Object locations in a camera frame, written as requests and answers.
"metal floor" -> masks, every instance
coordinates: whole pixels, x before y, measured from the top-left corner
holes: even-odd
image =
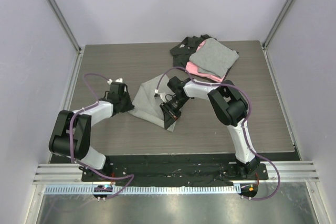
[[[111,79],[123,78],[133,99],[141,83],[172,67],[169,50],[177,43],[88,45],[80,66],[71,109],[94,103],[81,76],[100,73]],[[258,41],[233,41],[223,44],[239,52],[239,59],[227,79],[250,96],[253,112],[249,132],[258,152],[294,151],[271,76]],[[179,70],[169,76],[187,75]],[[93,89],[103,96],[106,82],[90,77]],[[234,153],[229,132],[209,102],[195,99],[184,106],[173,133],[132,115],[118,114],[95,125],[91,145],[106,155],[163,153]]]
[[[262,183],[257,196],[269,195],[275,187],[276,183]],[[45,195],[37,223],[318,224],[306,183],[282,183],[274,197],[263,201],[242,200],[237,194],[133,195],[106,202],[92,199],[91,195]]]

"white wall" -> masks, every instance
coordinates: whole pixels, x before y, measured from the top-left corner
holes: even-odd
[[[299,149],[336,209],[336,0],[296,0],[269,47]]]
[[[22,223],[76,52],[46,0],[0,0],[0,222]]]
[[[285,0],[56,0],[78,43],[261,40]]]

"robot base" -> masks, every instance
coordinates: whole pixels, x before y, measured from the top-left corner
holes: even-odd
[[[110,156],[112,174],[122,177],[134,174],[132,186],[180,187],[180,186],[231,186],[235,180],[255,180],[255,173],[247,178],[239,175],[237,164],[227,154],[190,155],[131,155]],[[265,164],[256,173],[259,180],[267,180]],[[86,173],[83,182],[102,181]],[[123,186],[127,181],[116,182]]]

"metal frame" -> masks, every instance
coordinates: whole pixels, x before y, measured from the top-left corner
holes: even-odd
[[[261,183],[277,182],[277,174],[273,166],[268,162],[266,165],[269,180],[261,180]],[[318,182],[319,178],[312,161],[277,161],[277,166],[282,182]],[[39,164],[34,177],[33,185],[54,185],[54,184],[91,184],[82,182],[82,171],[77,164]],[[254,183],[254,180],[237,180],[235,183]]]
[[[293,3],[295,0],[286,0],[285,4],[282,7],[282,10],[280,11],[277,19],[275,20],[269,34],[266,37],[266,40],[263,44],[263,47],[267,49],[267,47],[269,46],[270,42],[272,41],[275,33],[277,32],[280,24],[282,23],[284,17],[287,15],[287,13],[289,12],[290,8],[292,7]]]
[[[323,201],[320,182],[306,182],[307,190],[319,223],[332,223]]]
[[[34,185],[35,191],[31,199],[25,224],[36,224],[38,214],[40,213],[44,191],[46,185]]]
[[[84,55],[84,50],[85,50],[85,47],[82,47],[80,49],[80,51],[77,55],[77,58],[76,58],[75,65],[73,66],[72,75],[71,75],[70,83],[69,83],[69,86],[68,86],[68,91],[67,91],[67,94],[66,94],[65,100],[63,102],[63,106],[62,106],[64,110],[69,110],[70,109],[72,96],[73,96],[74,91],[75,91],[75,86],[76,86],[76,82],[77,82],[77,78],[78,78],[80,65],[82,63],[82,59],[83,59],[83,55]]]
[[[67,21],[65,20],[61,10],[59,9],[57,3],[55,0],[47,0],[51,9],[54,11],[58,21],[60,22],[61,26],[63,27],[65,33],[67,34],[68,38],[70,39],[72,45],[74,46],[75,50],[77,52],[80,51],[80,46],[76,40],[76,38],[74,37],[74,34],[72,33]]]

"purple cable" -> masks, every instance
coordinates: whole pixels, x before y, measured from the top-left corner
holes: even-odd
[[[85,110],[89,110],[89,109],[92,109],[96,106],[98,106],[99,104],[99,99],[98,99],[98,96],[96,95],[96,93],[94,92],[94,90],[91,88],[91,86],[89,85],[89,83],[86,81],[86,76],[99,76],[99,77],[102,77],[104,78],[105,80],[109,80],[108,78],[106,78],[105,76],[102,76],[100,74],[97,74],[97,73],[87,73],[87,74],[84,74],[83,76],[83,80],[84,80],[84,83],[86,84],[86,86],[89,88],[89,90],[92,92],[92,94],[96,97],[96,102],[92,105],[89,105],[85,108],[82,108],[80,109],[79,111],[77,111],[72,117],[71,117],[71,120],[70,120],[70,125],[69,125],[69,138],[70,138],[70,159],[71,159],[71,162],[72,163],[75,163],[75,154],[74,154],[74,148],[73,148],[73,139],[74,139],[74,121],[76,119],[76,117],[84,112]],[[126,187],[129,186],[129,184],[132,182],[133,178],[134,178],[134,175],[133,174],[130,174],[130,175],[127,175],[127,176],[124,176],[124,177],[109,177],[109,176],[106,176],[100,172],[98,172],[97,170],[93,169],[92,167],[82,163],[81,161],[77,161],[78,164],[80,164],[81,166],[91,170],[92,172],[96,173],[97,175],[99,175],[100,177],[102,178],[105,178],[105,179],[109,179],[109,180],[123,180],[123,179],[127,179],[127,178],[130,178],[130,180],[125,184],[124,187],[122,187],[117,193],[113,194],[113,195],[110,195],[108,196],[106,199],[111,199],[111,198],[114,198],[115,196],[117,196],[118,194],[120,194],[122,191],[125,190]]]
[[[75,119],[76,119],[76,117],[77,117],[80,113],[84,112],[85,110],[93,109],[94,107],[97,107],[98,104],[99,104],[99,98],[98,98],[97,94],[96,94],[96,93],[94,92],[94,90],[91,88],[90,84],[86,81],[86,77],[87,77],[87,76],[99,76],[99,77],[101,77],[101,78],[103,78],[103,79],[105,79],[105,80],[107,80],[107,81],[109,80],[109,79],[106,78],[105,76],[102,76],[102,75],[97,74],[97,73],[87,73],[87,74],[84,74],[84,75],[83,75],[83,81],[84,81],[84,83],[86,84],[86,86],[89,88],[89,90],[91,91],[91,93],[94,95],[94,97],[96,98],[96,102],[95,102],[94,104],[92,104],[92,105],[89,105],[89,106],[87,106],[87,107],[85,107],[85,108],[80,109],[80,110],[77,111],[77,112],[71,117],[71,119],[70,119],[70,125],[69,125],[70,159],[71,159],[71,162],[72,162],[72,163],[78,163],[78,164],[80,164],[81,166],[85,167],[86,169],[91,170],[92,172],[96,173],[97,175],[99,175],[100,177],[105,178],[105,179],[109,179],[109,180],[123,180],[123,179],[130,178],[130,180],[129,180],[129,181],[128,181],[128,182],[127,182],[127,183],[126,183],[126,184],[125,184],[125,185],[124,185],[118,192],[116,192],[115,194],[112,194],[112,195],[106,197],[106,199],[112,199],[112,198],[114,198],[115,196],[117,196],[117,195],[119,195],[120,193],[122,193],[122,192],[126,189],[126,187],[128,187],[128,186],[131,184],[131,182],[132,182],[133,179],[134,179],[134,174],[130,174],[130,175],[127,175],[127,176],[124,176],[124,177],[109,177],[109,176],[106,176],[106,175],[100,173],[99,171],[93,169],[92,167],[90,167],[90,166],[88,166],[88,165],[82,163],[81,161],[75,161],[75,154],[74,154],[74,148],[73,148],[73,139],[74,139],[74,127],[73,127],[74,125],[73,125],[73,124],[74,124],[74,122],[75,122]],[[90,203],[90,202],[92,202],[92,201],[95,201],[95,199],[90,200],[90,201],[88,201],[88,202],[85,202],[84,204],[80,205],[79,207],[77,207],[77,208],[75,208],[75,209],[73,209],[73,210],[60,210],[60,209],[56,208],[56,207],[54,206],[55,203],[53,203],[52,206],[51,206],[51,208],[50,208],[50,210],[49,210],[48,213],[46,214],[46,217],[45,217],[45,220],[43,221],[43,223],[47,220],[47,218],[48,218],[48,216],[49,216],[50,211],[51,211],[52,208],[54,208],[57,212],[69,213],[69,212],[74,212],[74,211],[78,210],[79,208],[81,208],[81,207],[87,205],[88,203]]]
[[[271,166],[273,166],[273,168],[274,168],[274,170],[276,171],[277,176],[278,176],[278,185],[277,185],[276,189],[274,190],[274,192],[271,193],[270,195],[268,195],[268,196],[266,196],[266,197],[262,197],[262,198],[251,198],[251,199],[250,199],[250,198],[248,198],[248,197],[246,197],[246,196],[244,196],[244,198],[249,199],[249,200],[265,200],[265,199],[269,199],[269,198],[273,197],[273,196],[278,192],[278,190],[279,190],[279,188],[280,188],[280,174],[279,174],[279,170],[276,168],[275,164],[274,164],[271,160],[269,160],[269,159],[267,159],[267,158],[261,156],[260,154],[256,153],[256,152],[251,148],[250,144],[248,143],[247,134],[246,134],[246,130],[245,130],[244,125],[245,125],[245,123],[247,122],[248,118],[249,118],[250,115],[251,115],[251,112],[252,112],[252,103],[251,103],[251,100],[250,100],[250,98],[248,97],[248,95],[245,93],[245,91],[242,90],[241,88],[239,88],[239,87],[237,87],[237,86],[234,86],[234,85],[231,85],[231,84],[225,84],[225,83],[207,83],[207,82],[200,82],[200,81],[197,81],[197,80],[195,80],[195,79],[191,76],[191,74],[188,72],[188,70],[186,70],[185,68],[182,68],[182,67],[173,67],[173,68],[167,70],[165,73],[163,73],[162,76],[161,76],[161,78],[159,79],[158,85],[156,86],[156,89],[157,89],[157,90],[159,90],[159,86],[160,86],[160,83],[161,83],[161,81],[162,81],[162,78],[163,78],[165,75],[167,75],[167,73],[170,72],[170,71],[173,70],[173,69],[180,69],[180,70],[183,70],[184,72],[186,72],[186,73],[188,74],[190,80],[191,80],[193,83],[195,83],[195,84],[202,85],[202,86],[208,86],[208,87],[219,87],[219,86],[229,87],[229,88],[233,88],[233,89],[239,91],[241,94],[243,94],[243,96],[246,98],[246,101],[247,101],[247,104],[248,104],[248,107],[249,107],[249,110],[248,110],[248,112],[247,112],[247,115],[246,115],[245,119],[244,119],[243,122],[242,122],[243,134],[244,134],[244,139],[245,139],[246,145],[247,145],[248,149],[249,149],[254,155],[256,155],[257,157],[259,157],[259,158],[261,158],[261,159],[267,161],[269,164],[271,164]]]
[[[99,98],[97,96],[97,94],[94,92],[94,90],[92,89],[92,87],[90,86],[90,84],[88,83],[88,81],[86,80],[87,76],[99,76],[105,80],[109,80],[108,78],[106,78],[105,76],[102,76],[101,74],[98,73],[86,73],[83,75],[83,81],[85,83],[85,85],[89,88],[89,90],[91,91],[91,93],[94,95],[94,98],[96,99],[96,101],[99,101]]]

